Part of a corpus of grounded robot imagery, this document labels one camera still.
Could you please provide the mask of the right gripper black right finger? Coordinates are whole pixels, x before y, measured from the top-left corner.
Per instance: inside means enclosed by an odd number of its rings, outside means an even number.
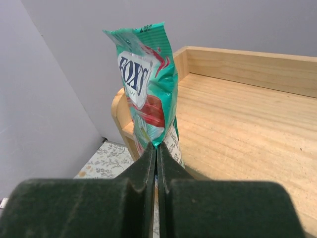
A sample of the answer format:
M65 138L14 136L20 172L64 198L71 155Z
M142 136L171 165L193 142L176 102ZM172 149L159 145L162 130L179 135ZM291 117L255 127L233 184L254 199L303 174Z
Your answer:
M270 181L197 180L158 147L162 238L303 238L288 192Z

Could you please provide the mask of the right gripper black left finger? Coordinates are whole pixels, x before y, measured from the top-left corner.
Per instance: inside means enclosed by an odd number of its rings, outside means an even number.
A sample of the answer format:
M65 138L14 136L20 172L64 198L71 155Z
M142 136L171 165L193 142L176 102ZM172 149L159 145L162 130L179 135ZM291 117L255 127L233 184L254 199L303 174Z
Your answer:
M151 238L156 150L113 179L29 179L0 217L3 238Z

